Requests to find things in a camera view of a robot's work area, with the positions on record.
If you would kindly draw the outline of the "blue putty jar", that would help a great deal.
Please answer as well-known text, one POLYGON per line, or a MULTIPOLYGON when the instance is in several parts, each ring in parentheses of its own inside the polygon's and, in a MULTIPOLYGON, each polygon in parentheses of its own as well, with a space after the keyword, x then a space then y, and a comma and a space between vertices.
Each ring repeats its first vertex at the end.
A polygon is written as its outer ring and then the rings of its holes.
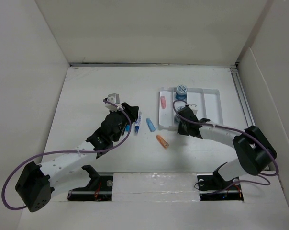
MULTIPOLYGON (((176 109, 176 111, 177 111, 177 112, 180 112, 183 108, 185 108, 185 106, 179 106, 179 107, 176 109)), ((177 123, 177 124, 180 123, 180 118, 179 118, 179 116, 178 116, 176 113, 174 114, 174 122, 177 123)))
POLYGON ((178 85, 175 89, 175 98, 177 100, 185 100, 187 98, 187 86, 186 85, 178 85))

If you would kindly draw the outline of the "white blue glue pen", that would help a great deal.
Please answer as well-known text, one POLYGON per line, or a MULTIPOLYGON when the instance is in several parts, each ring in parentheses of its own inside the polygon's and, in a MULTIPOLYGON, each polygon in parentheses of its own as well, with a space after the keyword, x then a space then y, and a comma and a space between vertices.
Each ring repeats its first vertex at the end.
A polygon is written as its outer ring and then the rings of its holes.
POLYGON ((137 135, 138 134, 138 131, 140 129, 140 124, 141 124, 141 118, 142 118, 142 112, 139 112, 138 113, 138 118, 135 122, 135 125, 134 125, 134 133, 137 135))

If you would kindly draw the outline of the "orange correction tape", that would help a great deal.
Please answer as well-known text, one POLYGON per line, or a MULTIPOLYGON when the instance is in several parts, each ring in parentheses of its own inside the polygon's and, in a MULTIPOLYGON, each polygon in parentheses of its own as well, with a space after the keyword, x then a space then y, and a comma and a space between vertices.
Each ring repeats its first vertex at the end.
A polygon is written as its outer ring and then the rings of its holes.
POLYGON ((156 135, 156 139, 164 149, 169 147, 169 144, 160 135, 156 135))

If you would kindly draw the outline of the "white plastic organizer tray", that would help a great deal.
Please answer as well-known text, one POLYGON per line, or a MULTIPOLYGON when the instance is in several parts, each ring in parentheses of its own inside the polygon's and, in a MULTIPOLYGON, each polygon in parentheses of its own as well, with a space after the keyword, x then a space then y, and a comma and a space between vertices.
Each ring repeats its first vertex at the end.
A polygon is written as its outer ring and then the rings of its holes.
MULTIPOLYGON (((159 103, 158 128, 160 130, 176 131, 178 124, 174 122, 172 103, 175 98, 175 87, 161 88, 159 97, 166 97, 166 108, 162 109, 159 103)), ((220 92, 217 89, 188 88, 185 101, 197 106, 197 118, 208 118, 217 124, 223 124, 220 92)))

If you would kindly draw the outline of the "blue correction tape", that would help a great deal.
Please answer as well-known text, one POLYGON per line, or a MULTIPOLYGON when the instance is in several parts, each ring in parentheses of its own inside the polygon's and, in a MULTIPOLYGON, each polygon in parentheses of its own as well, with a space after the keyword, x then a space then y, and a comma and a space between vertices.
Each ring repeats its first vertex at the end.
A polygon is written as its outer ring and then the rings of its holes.
POLYGON ((156 128, 155 128, 155 126, 154 126, 154 124, 153 124, 153 122, 151 121, 150 118, 147 118, 147 119, 146 119, 146 123, 147 123, 147 125, 148 125, 149 130, 150 130, 151 132, 155 132, 156 128))

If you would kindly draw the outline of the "pink correction tape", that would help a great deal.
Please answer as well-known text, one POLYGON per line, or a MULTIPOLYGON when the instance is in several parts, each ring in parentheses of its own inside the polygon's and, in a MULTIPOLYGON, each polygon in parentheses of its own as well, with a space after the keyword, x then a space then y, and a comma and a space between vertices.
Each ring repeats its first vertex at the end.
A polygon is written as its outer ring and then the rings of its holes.
POLYGON ((160 106, 162 109, 165 109, 167 104, 166 104, 166 97, 165 96, 160 96, 160 106))

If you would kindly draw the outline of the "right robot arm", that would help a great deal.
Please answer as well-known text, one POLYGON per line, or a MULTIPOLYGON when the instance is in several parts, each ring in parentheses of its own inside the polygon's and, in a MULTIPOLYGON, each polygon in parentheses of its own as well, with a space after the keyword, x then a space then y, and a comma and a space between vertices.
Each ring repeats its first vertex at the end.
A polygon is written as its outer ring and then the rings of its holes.
POLYGON ((178 133, 199 139, 219 142, 233 148, 236 159, 226 162, 214 170, 213 184, 225 188, 231 180, 245 174, 258 176, 271 163, 277 153, 262 131, 250 126, 244 131, 213 123, 207 118, 198 119, 188 106, 176 112, 180 118, 178 133))

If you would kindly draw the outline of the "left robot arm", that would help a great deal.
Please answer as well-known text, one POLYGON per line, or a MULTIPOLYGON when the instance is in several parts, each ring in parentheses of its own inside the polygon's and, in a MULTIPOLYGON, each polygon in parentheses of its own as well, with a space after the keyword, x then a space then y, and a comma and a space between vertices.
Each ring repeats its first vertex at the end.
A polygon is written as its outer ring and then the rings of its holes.
POLYGON ((74 150, 58 150, 52 154, 59 156, 36 164, 33 159, 26 160, 15 190, 30 212, 42 209, 52 197, 62 191, 85 187, 93 190, 98 185, 99 174, 90 165, 107 152, 120 146, 122 133, 127 125, 138 119, 138 106, 128 103, 121 105, 105 102, 109 114, 100 127, 74 150))

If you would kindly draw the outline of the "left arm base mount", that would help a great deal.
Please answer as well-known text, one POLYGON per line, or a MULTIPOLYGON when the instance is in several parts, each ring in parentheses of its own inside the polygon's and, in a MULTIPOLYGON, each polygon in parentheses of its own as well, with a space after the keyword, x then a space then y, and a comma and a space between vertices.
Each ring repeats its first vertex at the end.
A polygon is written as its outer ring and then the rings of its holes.
POLYGON ((68 201, 112 201, 113 173, 99 174, 91 165, 85 165, 82 170, 86 171, 89 182, 84 187, 69 190, 68 201))

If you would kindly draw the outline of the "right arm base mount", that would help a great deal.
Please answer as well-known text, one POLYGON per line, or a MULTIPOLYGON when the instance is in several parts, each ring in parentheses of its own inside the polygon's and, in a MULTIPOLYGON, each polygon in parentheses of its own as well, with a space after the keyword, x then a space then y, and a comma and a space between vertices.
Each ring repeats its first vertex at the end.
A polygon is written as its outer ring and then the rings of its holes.
POLYGON ((216 172, 197 173, 194 188, 199 191, 200 201, 243 201, 239 178, 225 181, 216 172))

